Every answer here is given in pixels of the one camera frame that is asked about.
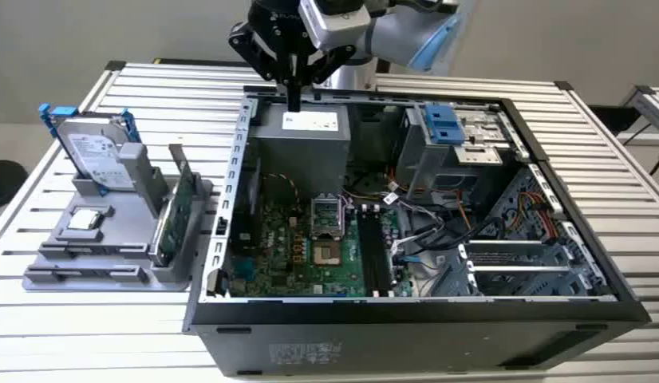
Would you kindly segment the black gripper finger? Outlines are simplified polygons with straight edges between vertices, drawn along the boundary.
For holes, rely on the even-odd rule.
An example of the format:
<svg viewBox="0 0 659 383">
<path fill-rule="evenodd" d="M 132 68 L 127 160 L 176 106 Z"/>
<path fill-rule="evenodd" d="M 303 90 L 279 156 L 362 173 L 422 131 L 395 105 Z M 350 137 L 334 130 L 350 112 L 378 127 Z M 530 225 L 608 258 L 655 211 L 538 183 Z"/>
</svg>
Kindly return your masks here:
<svg viewBox="0 0 659 383">
<path fill-rule="evenodd" d="M 300 111 L 303 88 L 323 83 L 356 53 L 354 45 L 331 49 L 312 64 L 308 63 L 310 51 L 298 54 L 294 74 L 294 111 Z"/>
<path fill-rule="evenodd" d="M 230 45 L 264 80 L 286 87 L 287 110 L 295 111 L 295 77 L 291 53 L 278 25 L 262 28 L 259 34 L 250 23 L 238 23 L 230 32 Z"/>
</svg>

